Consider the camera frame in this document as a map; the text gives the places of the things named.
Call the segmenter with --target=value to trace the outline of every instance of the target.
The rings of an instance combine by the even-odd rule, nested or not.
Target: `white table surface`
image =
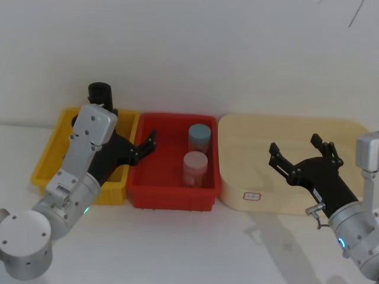
[[[50,129],[0,126],[0,208],[30,209],[40,198],[30,175]],[[366,284],[341,256],[332,231],[311,217],[92,206],[53,247],[41,277],[20,282],[0,264],[0,283]]]

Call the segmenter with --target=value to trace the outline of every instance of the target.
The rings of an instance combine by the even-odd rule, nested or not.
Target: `robotic arm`
[[[116,123],[114,112],[84,105],[45,196],[32,210],[11,215],[0,209],[0,260],[12,277],[31,280],[42,275],[52,262],[52,240],[65,236],[87,212],[114,169],[138,164],[155,150],[155,132],[134,146],[116,133]]]
[[[343,165],[333,143],[323,143],[313,134],[312,145],[322,157],[291,164],[280,153],[278,146],[270,146],[269,165],[286,178],[289,185],[306,188],[317,204],[306,209],[322,226],[330,227],[343,250],[362,274],[373,281],[379,280],[379,132],[360,137],[356,144],[356,165],[364,177],[364,201],[360,202],[339,176]],[[318,211],[328,217],[328,225],[321,225]]]

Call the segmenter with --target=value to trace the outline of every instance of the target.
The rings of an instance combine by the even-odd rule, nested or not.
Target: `jar with blue lid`
[[[189,151],[207,154],[211,139],[211,129],[205,124],[194,124],[188,130]]]

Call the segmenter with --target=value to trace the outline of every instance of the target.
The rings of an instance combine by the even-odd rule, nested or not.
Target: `plastic jar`
[[[205,124],[194,124],[188,130],[188,148],[190,151],[199,151],[207,154],[211,129]]]
[[[186,186],[200,188],[207,173],[208,158],[199,151],[192,151],[184,156],[183,181]]]

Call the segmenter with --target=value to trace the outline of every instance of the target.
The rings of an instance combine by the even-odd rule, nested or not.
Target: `red plastic bin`
[[[188,153],[188,129],[202,123],[211,128],[208,171],[202,188],[183,183],[183,158]],[[128,177],[131,201],[136,208],[211,211],[221,181],[214,117],[194,114],[143,114],[136,144],[157,130],[156,151],[132,167]]]

